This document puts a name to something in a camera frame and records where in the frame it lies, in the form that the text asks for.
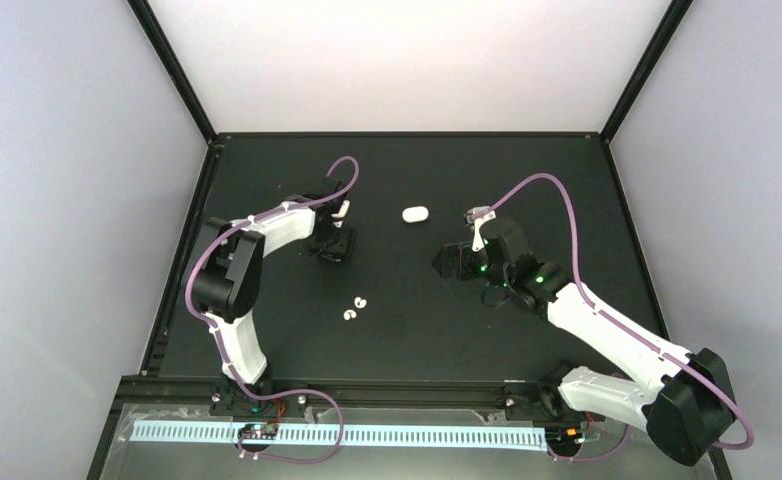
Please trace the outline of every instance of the black frame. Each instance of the black frame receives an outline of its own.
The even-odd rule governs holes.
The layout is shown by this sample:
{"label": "black frame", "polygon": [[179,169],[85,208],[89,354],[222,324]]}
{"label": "black frame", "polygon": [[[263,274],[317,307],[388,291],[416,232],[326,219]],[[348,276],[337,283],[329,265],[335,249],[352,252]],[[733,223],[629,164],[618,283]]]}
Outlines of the black frame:
{"label": "black frame", "polygon": [[[231,134],[221,133],[218,135],[214,127],[209,122],[208,117],[200,103],[197,95],[185,75],[176,54],[170,47],[164,31],[161,29],[152,8],[147,0],[128,0],[129,5],[135,12],[142,28],[150,39],[156,53],[164,64],[171,80],[173,81],[179,95],[185,102],[188,111],[194,118],[200,133],[208,143],[203,167],[197,182],[194,196],[188,209],[185,225],[179,239],[176,255],[170,268],[167,285],[159,304],[158,312],[147,343],[146,352],[139,375],[123,377],[118,386],[117,393],[109,410],[105,427],[100,436],[99,443],[94,455],[91,468],[88,472],[89,479],[98,479],[105,465],[105,460],[111,447],[111,440],[114,437],[115,430],[120,419],[122,409],[127,403],[135,404],[194,404],[205,405],[211,402],[212,379],[182,379],[182,378],[161,378],[158,376],[161,361],[167,347],[167,337],[169,333],[169,319],[174,309],[174,299],[180,288],[182,272],[187,267],[194,239],[199,232],[202,222],[201,212],[205,199],[214,180],[215,172],[219,164],[221,152],[224,148],[222,140],[229,138]],[[674,35],[677,26],[688,11],[692,0],[673,0],[657,27],[653,37],[644,51],[638,65],[633,71],[627,85],[625,86],[617,104],[610,114],[601,133],[548,133],[546,135],[585,135],[598,136],[603,148],[606,160],[609,164],[612,179],[615,183],[618,200],[626,216],[627,223],[635,245],[635,253],[639,258],[643,280],[648,286],[648,295],[653,304],[654,312],[661,320],[661,336],[668,339],[668,331],[662,316],[655,289],[650,278],[647,263],[642,252],[635,226],[632,221],[629,206],[624,195],[623,187],[620,182],[617,167],[615,165],[609,144],[618,131],[618,128],[626,118],[630,108],[641,91],[641,88],[649,78],[653,67],[661,58],[665,47]],[[281,133],[269,134],[276,136],[295,136],[303,134]],[[489,135],[488,132],[477,132],[476,135]],[[493,399],[505,395],[506,385],[470,385],[470,387],[447,387],[441,385],[415,386],[412,384],[378,386],[375,384],[351,383],[337,385],[315,385],[312,387],[321,390],[325,388],[336,389],[336,396],[339,397],[346,406],[381,406],[384,408],[397,407],[417,407],[417,408],[446,408],[448,406],[470,409],[489,409],[494,410]],[[562,425],[564,422],[548,422],[542,418],[536,418],[536,424],[542,426]],[[712,448],[709,451],[709,457],[715,469],[715,475],[718,479],[732,479],[726,458],[721,450]]]}

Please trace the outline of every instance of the black mat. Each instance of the black mat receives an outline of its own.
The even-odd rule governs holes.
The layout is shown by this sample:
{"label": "black mat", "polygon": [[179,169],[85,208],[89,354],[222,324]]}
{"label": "black mat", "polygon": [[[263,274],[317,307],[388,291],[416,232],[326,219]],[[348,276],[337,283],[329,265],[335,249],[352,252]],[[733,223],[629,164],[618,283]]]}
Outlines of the black mat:
{"label": "black mat", "polygon": [[[361,163],[348,224],[358,244],[347,265],[297,254],[265,260],[254,310],[277,378],[314,380],[536,380],[562,359],[614,367],[570,334],[511,305],[480,303],[479,282],[442,280],[430,262],[442,243],[470,233],[462,215],[495,202],[525,176],[550,172],[567,186],[579,222],[583,280],[613,307],[659,333],[647,286],[599,139],[537,136],[271,136],[226,141],[205,217],[259,213],[318,188],[342,155]],[[337,173],[348,179],[349,166]],[[409,206],[430,210],[407,225]],[[524,229],[539,258],[570,264],[567,215],[557,190],[532,184],[498,212]],[[345,321],[362,296],[368,305]],[[181,300],[162,376],[216,376],[220,360]]]}

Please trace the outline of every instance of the black corner post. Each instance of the black corner post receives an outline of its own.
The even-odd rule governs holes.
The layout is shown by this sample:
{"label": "black corner post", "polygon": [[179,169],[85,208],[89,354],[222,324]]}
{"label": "black corner post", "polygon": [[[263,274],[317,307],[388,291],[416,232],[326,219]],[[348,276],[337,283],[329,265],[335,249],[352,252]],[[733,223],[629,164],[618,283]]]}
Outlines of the black corner post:
{"label": "black corner post", "polygon": [[147,0],[128,0],[129,6],[132,7],[132,11],[135,12],[135,16],[138,17],[138,21],[141,23],[144,32],[150,39],[153,48],[155,48],[158,58],[161,59],[161,63],[164,64],[167,74],[170,76],[170,80],[173,85],[176,86],[176,90],[182,97],[182,101],[185,102],[185,106],[188,107],[188,111],[191,112],[194,122],[197,124],[197,128],[200,129],[200,133],[206,142],[213,142],[217,133],[214,131],[214,127],[208,120],[208,116],[203,110],[203,106],[200,103],[200,99],[197,98],[197,94],[194,93],[194,89],[191,87],[191,82],[185,75],[185,71],[182,70],[182,65],[179,64],[179,59],[176,58],[176,54],[170,47],[170,43],[167,41],[167,37],[164,35],[164,30],[161,29],[158,20],[155,18],[155,13],[152,10]]}
{"label": "black corner post", "polygon": [[600,132],[600,138],[603,143],[608,144],[615,137],[615,133],[618,132],[618,128],[627,117],[632,104],[635,103],[635,99],[638,98],[641,87],[647,82],[650,77],[650,72],[653,71],[653,67],[656,66],[656,62],[662,56],[662,52],[665,51],[665,47],[674,36],[674,32],[677,30],[680,21],[682,21],[685,13],[688,11],[688,7],[691,6],[692,0],[672,0],[668,6],[668,10],[662,17],[662,21],[659,22],[659,26],[656,27],[656,31],[653,33],[653,37],[650,39],[650,43],[641,55],[641,59],[638,61],[635,70],[632,72],[632,76],[627,82],[627,86],[621,93],[621,97],[618,99],[618,103],[615,104],[614,110],[612,110],[609,119],[606,121],[606,125],[603,126],[603,130]]}

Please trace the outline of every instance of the white back panel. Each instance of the white back panel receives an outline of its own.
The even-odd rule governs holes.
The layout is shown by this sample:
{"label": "white back panel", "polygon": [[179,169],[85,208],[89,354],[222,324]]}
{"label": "white back panel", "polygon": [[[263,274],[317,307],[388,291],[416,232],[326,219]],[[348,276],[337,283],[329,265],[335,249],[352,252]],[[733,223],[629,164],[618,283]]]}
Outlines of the white back panel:
{"label": "white back panel", "polygon": [[151,0],[218,131],[599,131],[667,0]]}

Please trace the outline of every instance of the purple cable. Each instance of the purple cable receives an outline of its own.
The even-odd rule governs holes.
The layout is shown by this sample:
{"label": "purple cable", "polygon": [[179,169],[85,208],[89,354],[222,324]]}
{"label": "purple cable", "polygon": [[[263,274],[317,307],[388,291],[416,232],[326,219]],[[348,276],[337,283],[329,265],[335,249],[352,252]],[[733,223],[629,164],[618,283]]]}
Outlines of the purple cable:
{"label": "purple cable", "polygon": [[618,442],[617,445],[615,445],[615,448],[609,450],[606,453],[601,453],[600,455],[596,455],[594,457],[582,457],[582,458],[576,458],[576,457],[563,457],[561,455],[556,455],[556,452],[553,451],[552,448],[550,448],[550,445],[547,445],[547,453],[550,454],[551,457],[553,457],[553,460],[564,460],[566,462],[570,463],[589,463],[589,462],[596,462],[599,460],[606,460],[609,457],[613,457],[616,453],[620,452],[624,446],[627,444],[627,440],[629,440],[629,432],[632,430],[632,426],[627,425],[626,430],[624,430],[624,436],[621,437],[621,441]]}
{"label": "purple cable", "polygon": [[[512,196],[518,193],[518,191],[520,191],[523,187],[527,186],[527,184],[540,179],[549,180],[552,184],[556,185],[556,188],[559,189],[559,193],[562,194],[562,200],[565,202],[565,208],[568,211],[568,220],[570,221],[570,226],[571,226],[571,261],[573,263],[572,269],[574,274],[574,282],[576,283],[577,290],[579,290],[579,294],[582,297],[582,299],[585,301],[585,303],[587,303],[589,307],[594,308],[595,303],[591,300],[591,298],[586,293],[585,287],[583,286],[579,274],[579,238],[577,234],[576,213],[574,212],[574,206],[573,203],[571,202],[571,197],[568,195],[568,190],[565,188],[562,182],[559,181],[558,178],[554,177],[549,173],[536,173],[535,175],[530,175],[525,179],[523,179],[523,181],[521,181],[519,184],[515,185],[515,187],[509,190],[508,193],[503,195],[503,197],[500,198],[500,200],[497,200],[497,203],[489,207],[487,210],[479,212],[477,215],[475,215],[474,218],[479,218],[483,215],[487,215],[488,213],[493,212],[494,210],[497,210],[498,207],[506,203],[507,200],[512,198]],[[671,363],[678,366],[680,369],[682,369],[683,371],[685,371],[686,373],[694,377],[698,382],[703,384],[703,386],[708,388],[709,391],[711,391],[715,396],[717,396],[718,399],[721,400],[724,403],[724,405],[726,405],[727,408],[730,409],[731,412],[733,412],[733,415],[735,415],[736,418],[738,418],[738,420],[741,422],[741,426],[744,427],[746,438],[741,443],[724,443],[721,441],[717,441],[714,444],[715,447],[729,449],[729,450],[744,450],[750,448],[750,446],[753,445],[753,441],[755,440],[755,433],[753,432],[753,426],[750,424],[750,421],[747,419],[744,412],[738,407],[738,405],[735,404],[735,402],[726,393],[721,391],[720,388],[715,386],[714,383],[712,383],[708,378],[703,376],[700,372],[694,370],[693,368],[689,367],[685,363],[674,358],[669,353],[662,353],[662,350],[659,347],[657,347],[653,342],[642,337],[637,332],[633,331],[632,329],[630,329],[629,327],[627,327],[626,325],[618,321],[615,317],[613,317],[605,310],[600,310],[599,313],[603,318],[615,324],[616,327],[623,330],[629,336],[636,339],[637,341],[642,343],[644,346],[646,346],[653,352],[657,354],[661,354],[662,358],[670,361]]]}
{"label": "purple cable", "polygon": [[[355,185],[356,180],[359,178],[359,162],[350,156],[341,157],[338,160],[335,161],[335,163],[332,164],[332,166],[329,167],[329,170],[326,172],[326,175],[331,175],[333,171],[335,171],[338,166],[345,162],[351,162],[353,164],[353,178],[350,180],[350,183],[348,183],[344,188],[341,190],[333,193],[332,195],[319,198],[317,200],[311,200],[308,202],[299,203],[296,205],[292,205],[289,208],[290,209],[298,209],[298,208],[308,208],[314,205],[319,205],[322,203],[329,202],[330,200],[334,200],[341,195],[344,195],[347,193],[351,188],[353,188],[353,185]],[[276,213],[284,212],[285,207],[278,206],[275,208],[272,208],[270,210],[267,210],[266,212],[260,213],[253,217],[254,221],[261,221],[270,215],[274,215]],[[230,236],[234,235],[235,232],[238,230],[241,230],[242,228],[245,228],[246,226],[250,225],[252,222],[250,220],[245,220],[242,222],[239,222],[232,226],[232,228],[226,230],[220,236],[218,236],[216,239],[214,239],[213,242],[211,242],[211,245],[209,245],[205,251],[203,251],[203,254],[200,255],[200,258],[197,260],[197,263],[194,264],[193,268],[191,268],[191,273],[188,275],[188,284],[185,287],[185,307],[188,308],[188,311],[191,312],[191,315],[199,318],[200,320],[206,322],[206,324],[209,326],[211,330],[214,332],[214,343],[217,344],[217,350],[220,352],[220,358],[223,361],[225,365],[229,366],[229,371],[232,373],[232,378],[235,380],[235,383],[238,384],[238,387],[241,388],[241,391],[244,392],[246,396],[249,398],[252,398],[253,400],[276,400],[278,398],[287,397],[289,395],[316,395],[318,397],[323,398],[327,402],[329,402],[332,407],[335,409],[335,412],[338,413],[338,437],[335,439],[335,444],[332,445],[332,447],[323,455],[317,458],[312,459],[300,459],[300,458],[289,458],[289,457],[281,457],[279,455],[273,455],[270,453],[254,453],[254,456],[258,456],[259,458],[269,458],[271,460],[279,460],[282,462],[288,462],[288,463],[296,463],[300,465],[311,465],[314,463],[320,463],[329,457],[331,457],[333,454],[335,454],[335,451],[338,450],[338,447],[341,445],[341,440],[344,438],[344,414],[341,412],[341,407],[338,405],[338,402],[335,401],[331,396],[327,395],[324,392],[321,392],[319,390],[312,390],[307,388],[297,389],[297,390],[287,390],[281,393],[275,393],[273,395],[256,395],[253,392],[251,392],[245,385],[244,379],[241,377],[241,375],[238,373],[238,370],[235,368],[235,366],[232,364],[232,361],[229,359],[229,355],[226,353],[226,347],[223,344],[223,336],[220,334],[220,329],[217,328],[217,323],[206,317],[202,314],[202,312],[197,311],[196,308],[194,308],[194,302],[191,299],[191,292],[193,291],[194,282],[197,280],[197,276],[200,274],[200,270],[202,270],[203,265],[208,261],[209,257],[212,253],[214,253],[214,250],[217,249],[221,245],[221,243],[229,238]],[[239,440],[238,446],[241,450],[241,455],[243,456],[247,451],[244,449],[243,446],[244,438],[241,438]]]}

